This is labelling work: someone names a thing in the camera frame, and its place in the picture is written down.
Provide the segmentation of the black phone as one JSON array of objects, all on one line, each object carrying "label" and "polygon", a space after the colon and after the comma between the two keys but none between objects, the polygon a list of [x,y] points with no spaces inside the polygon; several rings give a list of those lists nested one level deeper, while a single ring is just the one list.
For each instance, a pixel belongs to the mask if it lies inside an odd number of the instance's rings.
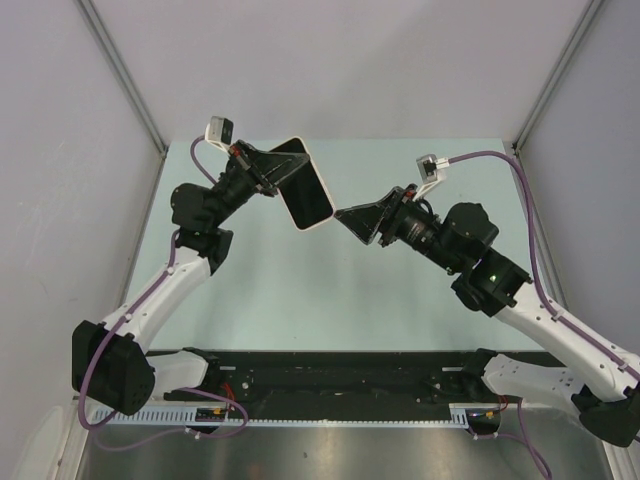
[{"label": "black phone", "polygon": [[307,231],[330,220],[335,212],[334,203],[304,141],[292,137],[273,147],[271,152],[309,157],[309,161],[288,177],[279,190],[296,229]]}]

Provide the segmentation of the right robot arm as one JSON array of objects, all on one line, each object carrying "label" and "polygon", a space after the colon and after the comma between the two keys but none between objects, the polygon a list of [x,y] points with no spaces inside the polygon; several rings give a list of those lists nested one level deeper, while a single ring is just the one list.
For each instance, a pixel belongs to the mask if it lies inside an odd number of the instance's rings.
[{"label": "right robot arm", "polygon": [[439,218],[409,185],[335,217],[366,245],[405,243],[454,276],[451,288],[467,309],[515,328],[561,363],[542,367],[478,350],[461,376],[469,399],[484,401],[493,393],[521,397],[567,413],[614,446],[638,440],[638,355],[586,326],[493,249],[499,229],[480,204],[457,203]]}]

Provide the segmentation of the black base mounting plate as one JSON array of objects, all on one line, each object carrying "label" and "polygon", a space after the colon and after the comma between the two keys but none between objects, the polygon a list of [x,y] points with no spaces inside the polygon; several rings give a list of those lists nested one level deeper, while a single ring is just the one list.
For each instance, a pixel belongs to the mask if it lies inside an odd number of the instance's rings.
[{"label": "black base mounting plate", "polygon": [[[242,352],[208,351],[210,362],[239,370],[247,392],[174,391],[155,397],[114,424],[188,426],[212,430],[251,427],[409,427],[492,430],[515,396],[437,401],[417,385],[434,372],[459,371],[477,352]],[[541,352],[508,352],[518,362],[557,368]]]}]

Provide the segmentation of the right aluminium side rail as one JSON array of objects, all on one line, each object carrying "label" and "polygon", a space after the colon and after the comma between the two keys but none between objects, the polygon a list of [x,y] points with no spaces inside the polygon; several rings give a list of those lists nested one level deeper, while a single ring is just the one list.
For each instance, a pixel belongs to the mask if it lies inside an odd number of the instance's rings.
[{"label": "right aluminium side rail", "polygon": [[517,190],[523,208],[526,210],[527,224],[532,228],[531,236],[533,238],[533,251],[536,264],[535,271],[537,272],[539,283],[553,310],[558,314],[565,314],[567,312],[566,296],[559,280],[558,270],[550,251],[549,242],[539,217],[538,209],[534,201],[534,194],[525,168],[512,143],[505,142],[504,147],[506,153],[518,167],[513,177],[518,184]]}]

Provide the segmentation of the right aluminium frame post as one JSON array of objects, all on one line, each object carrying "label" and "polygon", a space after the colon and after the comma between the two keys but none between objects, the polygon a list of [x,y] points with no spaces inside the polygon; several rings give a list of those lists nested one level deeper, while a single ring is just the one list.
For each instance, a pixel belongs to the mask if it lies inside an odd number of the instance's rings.
[{"label": "right aluminium frame post", "polygon": [[568,74],[582,44],[586,41],[590,31],[608,4],[609,1],[606,0],[590,0],[586,3],[523,124],[511,142],[511,149],[516,156],[520,155],[537,124],[544,116],[545,110],[559,89],[564,77]]}]

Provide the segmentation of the aluminium frame post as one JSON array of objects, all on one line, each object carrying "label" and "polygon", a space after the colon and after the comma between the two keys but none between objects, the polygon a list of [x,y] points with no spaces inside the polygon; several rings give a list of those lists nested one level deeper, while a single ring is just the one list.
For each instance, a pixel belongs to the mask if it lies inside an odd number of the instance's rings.
[{"label": "aluminium frame post", "polygon": [[168,144],[163,139],[160,129],[153,119],[148,105],[95,2],[91,0],[74,0],[73,4],[80,13],[146,136],[160,158],[165,159],[168,152]]},{"label": "aluminium frame post", "polygon": [[606,0],[590,0],[586,3],[523,124],[511,142],[511,149],[516,156],[520,155],[537,124],[544,116],[545,110],[559,89],[564,77],[568,74],[582,44],[586,41],[590,31],[608,4],[609,1]]}]

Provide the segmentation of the aluminium front frame rail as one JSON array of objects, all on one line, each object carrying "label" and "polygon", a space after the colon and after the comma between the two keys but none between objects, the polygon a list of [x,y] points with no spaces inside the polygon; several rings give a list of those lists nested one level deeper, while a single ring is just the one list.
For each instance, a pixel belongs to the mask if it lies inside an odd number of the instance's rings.
[{"label": "aluminium front frame rail", "polygon": [[[237,368],[181,351],[176,357],[154,357],[151,363],[143,359],[139,365],[98,365],[83,374],[75,371],[73,381],[80,394],[132,415],[150,398],[178,390],[247,392],[253,388],[253,378],[250,375],[242,387]],[[504,355],[480,367],[467,364],[459,371],[430,373],[417,385],[437,401],[482,402],[490,396],[515,396],[558,409],[570,404],[574,395],[588,393],[586,386],[564,368],[522,363]]]}]

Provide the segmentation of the left aluminium frame post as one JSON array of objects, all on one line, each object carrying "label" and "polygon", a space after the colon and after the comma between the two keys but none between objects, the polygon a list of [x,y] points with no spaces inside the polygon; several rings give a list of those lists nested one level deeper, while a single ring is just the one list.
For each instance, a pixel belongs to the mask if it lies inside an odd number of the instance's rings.
[{"label": "left aluminium frame post", "polygon": [[165,159],[168,152],[168,144],[163,139],[160,129],[153,119],[148,105],[95,2],[91,0],[74,0],[73,4],[80,13],[146,136],[160,158]]}]

